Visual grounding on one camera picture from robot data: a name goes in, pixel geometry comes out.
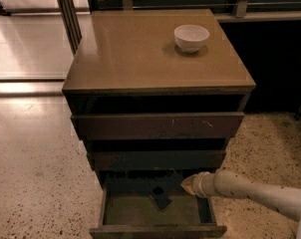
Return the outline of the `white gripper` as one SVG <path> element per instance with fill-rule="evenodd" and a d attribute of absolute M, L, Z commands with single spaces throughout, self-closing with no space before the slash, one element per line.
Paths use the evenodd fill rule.
<path fill-rule="evenodd" d="M 214 185 L 215 173 L 200 172 L 185 178 L 180 186 L 190 195 L 200 198 L 218 196 L 219 193 Z"/>

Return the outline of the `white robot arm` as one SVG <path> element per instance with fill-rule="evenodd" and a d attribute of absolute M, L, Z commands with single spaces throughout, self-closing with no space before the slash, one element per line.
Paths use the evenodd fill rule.
<path fill-rule="evenodd" d="M 199 198 L 215 196 L 252 200 L 296 221 L 296 239 L 301 239 L 301 188 L 255 182 L 226 169 L 191 175 L 180 186 Z"/>

